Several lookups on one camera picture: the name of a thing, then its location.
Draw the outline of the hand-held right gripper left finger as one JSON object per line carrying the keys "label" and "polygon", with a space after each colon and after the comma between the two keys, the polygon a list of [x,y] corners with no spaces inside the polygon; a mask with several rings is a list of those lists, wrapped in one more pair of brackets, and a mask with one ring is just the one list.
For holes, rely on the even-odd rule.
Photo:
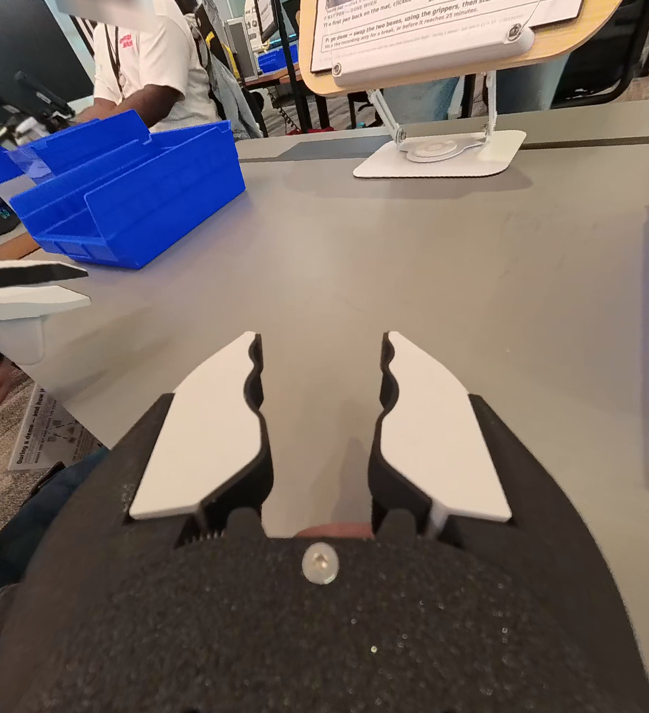
{"label": "hand-held right gripper left finger", "polygon": [[129,509],[132,520],[185,515],[214,535],[240,508],[262,516],[274,483],[260,411],[263,368],[261,335],[244,332],[180,383]]}

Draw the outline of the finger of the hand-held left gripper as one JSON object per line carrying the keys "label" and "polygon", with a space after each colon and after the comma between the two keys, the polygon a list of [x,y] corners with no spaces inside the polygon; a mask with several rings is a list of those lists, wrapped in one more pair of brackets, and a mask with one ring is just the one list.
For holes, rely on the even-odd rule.
{"label": "finger of the hand-held left gripper", "polygon": [[0,353],[18,365],[39,363],[46,320],[90,304],[86,295],[57,285],[0,289]]}
{"label": "finger of the hand-held left gripper", "polygon": [[72,263],[59,261],[0,261],[0,289],[31,287],[53,282],[76,280],[88,271]]}

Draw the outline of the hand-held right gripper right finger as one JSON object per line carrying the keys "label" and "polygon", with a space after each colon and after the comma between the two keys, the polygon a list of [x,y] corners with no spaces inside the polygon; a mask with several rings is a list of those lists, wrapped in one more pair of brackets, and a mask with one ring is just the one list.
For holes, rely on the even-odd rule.
{"label": "hand-held right gripper right finger", "polygon": [[508,523],[511,507],[467,388],[396,331],[382,337],[380,368],[368,465],[373,530],[393,510],[409,512],[426,538],[452,516]]}

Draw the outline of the printed floor sheet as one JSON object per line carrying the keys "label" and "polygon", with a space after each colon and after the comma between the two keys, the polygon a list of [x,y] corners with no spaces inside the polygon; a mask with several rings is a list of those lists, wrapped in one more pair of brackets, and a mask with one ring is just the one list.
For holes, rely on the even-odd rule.
{"label": "printed floor sheet", "polygon": [[8,471],[71,466],[102,444],[45,389],[35,385],[10,456]]}

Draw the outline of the white document stand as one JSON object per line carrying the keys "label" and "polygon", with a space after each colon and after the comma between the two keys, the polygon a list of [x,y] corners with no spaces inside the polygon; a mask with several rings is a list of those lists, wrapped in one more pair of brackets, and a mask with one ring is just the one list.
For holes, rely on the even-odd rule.
{"label": "white document stand", "polygon": [[[496,71],[529,66],[562,56],[588,40],[612,16],[619,1],[582,1],[576,19],[534,30],[529,51],[516,57],[476,58],[454,66],[453,57],[419,62],[397,62],[344,76],[334,71],[311,70],[313,37],[318,1],[302,1],[300,10],[300,73],[307,87],[324,97],[364,91],[391,135],[390,143],[354,170],[360,179],[391,178],[480,178],[504,172],[523,144],[522,130],[496,131]],[[443,136],[407,137],[404,126],[391,114],[384,100],[385,87],[439,81],[453,76],[484,74],[489,91],[488,120],[485,128]]]}

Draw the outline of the dark grey desk mat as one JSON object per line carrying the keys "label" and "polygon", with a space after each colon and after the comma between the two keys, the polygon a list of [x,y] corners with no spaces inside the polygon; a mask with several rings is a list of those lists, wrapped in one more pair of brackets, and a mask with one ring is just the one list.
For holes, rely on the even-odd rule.
{"label": "dark grey desk mat", "polygon": [[[319,142],[302,142],[291,147],[280,155],[276,161],[309,161],[309,160],[339,160],[368,158],[378,149],[390,143],[383,136],[364,138],[344,138]],[[618,146],[649,146],[649,136],[632,136],[623,138],[597,138],[585,140],[558,140],[531,142],[525,141],[522,150],[552,150],[588,147],[618,147]]]}

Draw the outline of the printed instruction sheet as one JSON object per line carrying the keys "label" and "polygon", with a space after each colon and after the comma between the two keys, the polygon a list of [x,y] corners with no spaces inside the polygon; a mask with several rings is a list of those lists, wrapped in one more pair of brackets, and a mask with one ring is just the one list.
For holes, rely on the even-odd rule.
{"label": "printed instruction sheet", "polygon": [[576,19],[581,1],[319,1],[311,70],[337,76],[397,62],[516,57],[534,30]]}

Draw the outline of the black office chair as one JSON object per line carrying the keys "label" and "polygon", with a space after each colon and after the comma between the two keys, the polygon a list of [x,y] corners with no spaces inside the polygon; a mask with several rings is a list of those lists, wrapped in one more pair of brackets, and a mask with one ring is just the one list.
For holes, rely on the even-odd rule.
{"label": "black office chair", "polygon": [[569,56],[551,108],[612,102],[637,76],[649,34],[649,1],[622,1],[591,39]]}

